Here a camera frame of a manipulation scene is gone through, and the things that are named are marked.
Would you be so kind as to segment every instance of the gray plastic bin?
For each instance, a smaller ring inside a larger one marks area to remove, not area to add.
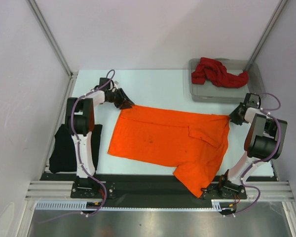
[[[227,68],[229,73],[236,75],[241,73],[249,62],[247,60],[217,60]],[[200,59],[191,59],[189,61],[189,90],[194,101],[236,104],[243,102],[246,93],[248,92],[265,92],[261,74],[256,63],[251,63],[250,69],[248,71],[248,84],[241,88],[225,88],[216,87],[209,80],[206,80],[204,85],[193,84],[191,74],[195,71],[199,62]]]

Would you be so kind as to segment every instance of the table surface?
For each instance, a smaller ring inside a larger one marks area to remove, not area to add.
[[[107,70],[80,70],[72,97],[78,97],[99,84]],[[137,105],[193,112],[200,114],[228,115],[237,105],[194,102],[189,93],[188,70],[116,70],[114,80],[122,87],[127,96]],[[112,103],[104,103],[94,109],[95,123],[102,124],[99,153],[99,174],[151,174],[171,175],[175,167],[166,167],[108,154],[113,130],[120,110]],[[223,158],[218,175],[232,168],[242,157],[243,144],[250,125],[230,125],[228,150]],[[268,162],[253,173],[254,176],[273,176]]]

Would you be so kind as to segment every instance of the orange cloth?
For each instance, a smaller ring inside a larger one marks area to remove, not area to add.
[[[228,132],[228,116],[133,106],[120,112],[109,154],[177,167],[173,174],[199,198],[219,170]]]

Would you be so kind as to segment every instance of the white wall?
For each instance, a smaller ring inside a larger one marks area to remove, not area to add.
[[[283,152],[276,165],[282,180],[289,180],[296,199],[296,0],[289,2],[257,63],[266,91],[282,102],[274,115],[288,122]],[[276,105],[271,99],[267,103]]]
[[[1,0],[0,213],[14,202],[12,229],[41,172],[68,80],[26,1]]]
[[[279,0],[37,0],[72,70],[248,60]]]

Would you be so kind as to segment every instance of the metal floor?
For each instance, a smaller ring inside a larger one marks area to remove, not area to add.
[[[242,209],[245,203],[238,204]],[[291,237],[281,202],[259,202],[236,218],[217,212],[100,211],[44,224],[64,211],[36,210],[28,237]]]

